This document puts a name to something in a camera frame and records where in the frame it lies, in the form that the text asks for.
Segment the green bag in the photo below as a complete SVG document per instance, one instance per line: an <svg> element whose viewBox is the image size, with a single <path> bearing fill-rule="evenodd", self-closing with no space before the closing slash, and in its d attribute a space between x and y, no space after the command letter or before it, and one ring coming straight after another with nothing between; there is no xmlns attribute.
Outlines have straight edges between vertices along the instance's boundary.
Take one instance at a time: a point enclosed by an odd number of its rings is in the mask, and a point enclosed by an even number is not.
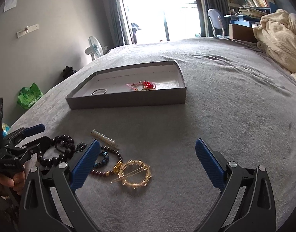
<svg viewBox="0 0 296 232"><path fill-rule="evenodd" d="M22 87L18 95L17 104L20 105L24 110L28 110L42 96L43 93L41 92L37 84L33 83L30 88Z"/></svg>

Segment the gray blanket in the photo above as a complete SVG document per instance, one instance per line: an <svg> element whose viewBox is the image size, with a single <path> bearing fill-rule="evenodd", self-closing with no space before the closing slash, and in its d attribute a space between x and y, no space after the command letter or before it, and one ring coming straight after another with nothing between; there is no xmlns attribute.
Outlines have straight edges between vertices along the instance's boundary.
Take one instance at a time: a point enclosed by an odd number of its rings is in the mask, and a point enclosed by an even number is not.
<svg viewBox="0 0 296 232"><path fill-rule="evenodd" d="M93 72L164 60L176 60L182 68L185 104L69 109L66 95ZM124 161L151 166L146 187L133 190L110 184L113 178L88 176L76 191L102 231L192 231L219 194L195 155L199 137L242 167L267 168L277 227L296 206L296 84L250 43L193 38L113 49L52 88L11 130L39 123L46 130L38 137L66 134L76 143L90 142L96 129L117 141ZM45 157L53 154L51 149ZM104 170L115 162L111 157ZM58 209L69 223L59 204Z"/></svg>

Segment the blue chair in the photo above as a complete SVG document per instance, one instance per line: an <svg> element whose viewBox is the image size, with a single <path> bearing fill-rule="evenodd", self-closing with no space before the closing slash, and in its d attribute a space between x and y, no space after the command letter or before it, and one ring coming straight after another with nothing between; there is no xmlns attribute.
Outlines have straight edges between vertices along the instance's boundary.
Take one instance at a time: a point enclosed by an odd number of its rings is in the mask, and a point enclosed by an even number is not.
<svg viewBox="0 0 296 232"><path fill-rule="evenodd" d="M214 37L216 38L226 38L230 39L229 36L225 36L225 29L227 28L227 23L225 22L224 17L222 16L221 12L217 9L209 9L208 10L208 17L211 22L212 29L214 31ZM216 36L216 29L222 30L222 36Z"/></svg>

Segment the white paper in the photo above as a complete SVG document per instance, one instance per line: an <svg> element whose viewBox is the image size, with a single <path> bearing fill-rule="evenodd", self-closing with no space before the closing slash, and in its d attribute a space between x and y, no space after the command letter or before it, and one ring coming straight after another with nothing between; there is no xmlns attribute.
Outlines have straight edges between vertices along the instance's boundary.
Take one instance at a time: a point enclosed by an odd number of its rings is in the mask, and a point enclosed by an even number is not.
<svg viewBox="0 0 296 232"><path fill-rule="evenodd" d="M4 12L17 6L17 0L5 0Z"/></svg>

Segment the silver bolt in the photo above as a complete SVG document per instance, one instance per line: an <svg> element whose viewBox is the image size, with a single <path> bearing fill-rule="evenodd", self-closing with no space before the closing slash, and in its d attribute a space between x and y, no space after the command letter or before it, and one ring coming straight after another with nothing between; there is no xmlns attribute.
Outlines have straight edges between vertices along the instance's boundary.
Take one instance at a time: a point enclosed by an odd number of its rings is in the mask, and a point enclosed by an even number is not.
<svg viewBox="0 0 296 232"><path fill-rule="evenodd" d="M37 167L32 167L30 171L31 171L32 173L36 172L36 171L37 171Z"/></svg>
<svg viewBox="0 0 296 232"><path fill-rule="evenodd" d="M260 169L262 172L264 172L264 171L265 171L265 167L264 167L264 166L262 166L262 165L260 165L260 166L259 166L259 169Z"/></svg>
<svg viewBox="0 0 296 232"><path fill-rule="evenodd" d="M67 163L66 162L61 162L59 164L59 168L66 168L67 167Z"/></svg>
<svg viewBox="0 0 296 232"><path fill-rule="evenodd" d="M235 161L230 161L230 162L228 163L228 165L229 165L230 167L237 167L237 163L236 163Z"/></svg>

